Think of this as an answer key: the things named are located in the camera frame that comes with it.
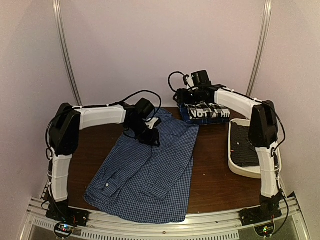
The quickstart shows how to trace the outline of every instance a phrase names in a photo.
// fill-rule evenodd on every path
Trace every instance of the brown tabletop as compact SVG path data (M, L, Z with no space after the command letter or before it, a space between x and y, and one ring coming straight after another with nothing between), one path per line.
M180 119L178 108L166 109ZM243 117L232 112L231 118ZM236 175L228 167L228 127L228 124L200 126L193 150L189 214L259 204L261 181ZM97 210L84 201L83 195L122 131L122 125L109 124L80 132L79 147L69 169L68 193L71 207Z

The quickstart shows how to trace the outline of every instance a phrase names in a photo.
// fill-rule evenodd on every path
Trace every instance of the blue plaid shirt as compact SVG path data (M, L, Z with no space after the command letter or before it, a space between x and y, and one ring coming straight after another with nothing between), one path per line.
M162 120L160 147L122 135L86 189L90 205L138 223L185 220L199 127L164 109L156 116Z

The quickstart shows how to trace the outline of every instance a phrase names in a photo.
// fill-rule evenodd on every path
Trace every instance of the white backdrop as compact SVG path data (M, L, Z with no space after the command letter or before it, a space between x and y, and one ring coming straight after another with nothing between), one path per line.
M295 191L314 240L320 225L319 9L318 0L273 1L253 91L254 97L274 101L283 121L287 140L280 147L281 176L287 193Z
M46 127L75 103L51 1L1 1L0 96L0 239L15 240L48 179Z
M207 70L213 84L245 93L264 0L61 1L82 102L118 101L141 89L175 106L167 77ZM181 77L172 79L183 87ZM157 98L147 96L155 104Z

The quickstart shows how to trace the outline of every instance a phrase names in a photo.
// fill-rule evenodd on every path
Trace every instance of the shirt cuff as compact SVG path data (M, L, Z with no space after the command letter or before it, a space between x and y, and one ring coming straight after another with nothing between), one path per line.
M165 200L168 195L168 190L161 186L146 184L143 193L149 197L156 198L158 200Z
M105 196L111 197L118 189L119 186L116 183L116 181L110 178L104 183L104 188L102 189L102 192Z

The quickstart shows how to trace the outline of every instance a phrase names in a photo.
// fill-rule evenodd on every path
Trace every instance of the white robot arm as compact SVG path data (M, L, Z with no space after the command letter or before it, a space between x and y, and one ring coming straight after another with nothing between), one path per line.
M172 88L170 77L174 73L183 75L186 88L176 91ZM261 171L261 207L242 210L240 212L242 224L255 224L281 215L278 210L283 197L279 184L281 163L277 156L278 115L273 102L252 99L220 84L212 85L205 70L194 72L191 76L182 72L174 73L169 76L168 83L175 92L173 99L178 104L196 105L200 102L219 104L250 120L248 138L257 152Z
M153 117L146 120L152 112ZM135 105L128 105L123 101L94 106L71 106L63 103L46 131L47 153L50 153L47 156L50 205L46 216L67 223L72 223L75 219L77 225L86 225L88 212L68 206L69 165L78 148L80 130L106 124L123 124L125 129L133 130L135 139L140 143L159 146L159 132L155 126L161 120L155 115L155 107L144 98Z

